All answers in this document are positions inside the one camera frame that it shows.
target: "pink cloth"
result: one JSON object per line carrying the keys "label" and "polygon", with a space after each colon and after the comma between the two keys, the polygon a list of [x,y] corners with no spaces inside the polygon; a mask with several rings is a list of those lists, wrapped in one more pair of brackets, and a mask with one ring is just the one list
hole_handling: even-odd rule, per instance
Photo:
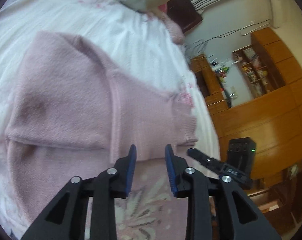
{"label": "pink cloth", "polygon": [[129,146],[162,158],[171,143],[193,146],[196,119],[178,95],[129,77],[80,36],[39,32],[21,64],[6,129],[11,180],[33,221],[75,175],[97,176]]}

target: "silver screw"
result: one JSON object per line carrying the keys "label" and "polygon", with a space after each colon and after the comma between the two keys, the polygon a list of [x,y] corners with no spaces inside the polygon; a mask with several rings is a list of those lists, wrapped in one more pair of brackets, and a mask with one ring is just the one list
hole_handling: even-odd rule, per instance
{"label": "silver screw", "polygon": [[226,183],[229,183],[230,181],[232,181],[231,177],[230,176],[223,176],[222,177],[222,180]]}
{"label": "silver screw", "polygon": [[118,171],[116,170],[116,168],[109,168],[109,169],[107,170],[107,172],[108,172],[108,174],[112,175],[112,174],[117,173]]}
{"label": "silver screw", "polygon": [[187,167],[185,169],[185,172],[188,173],[188,174],[193,174],[193,173],[195,173],[195,169],[193,169],[192,167]]}
{"label": "silver screw", "polygon": [[75,177],[73,177],[73,178],[71,179],[71,182],[72,182],[73,184],[77,184],[77,183],[79,183],[80,181],[81,181],[81,178],[78,177],[78,176],[75,176]]}

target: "folded sweater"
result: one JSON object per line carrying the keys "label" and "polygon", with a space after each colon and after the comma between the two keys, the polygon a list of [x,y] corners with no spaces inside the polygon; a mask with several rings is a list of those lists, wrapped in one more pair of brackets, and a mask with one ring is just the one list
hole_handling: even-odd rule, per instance
{"label": "folded sweater", "polygon": [[39,32],[21,63],[6,129],[17,199],[33,221],[72,177],[97,176],[137,147],[162,158],[171,143],[193,146],[196,119],[178,94],[123,73],[81,36]]}

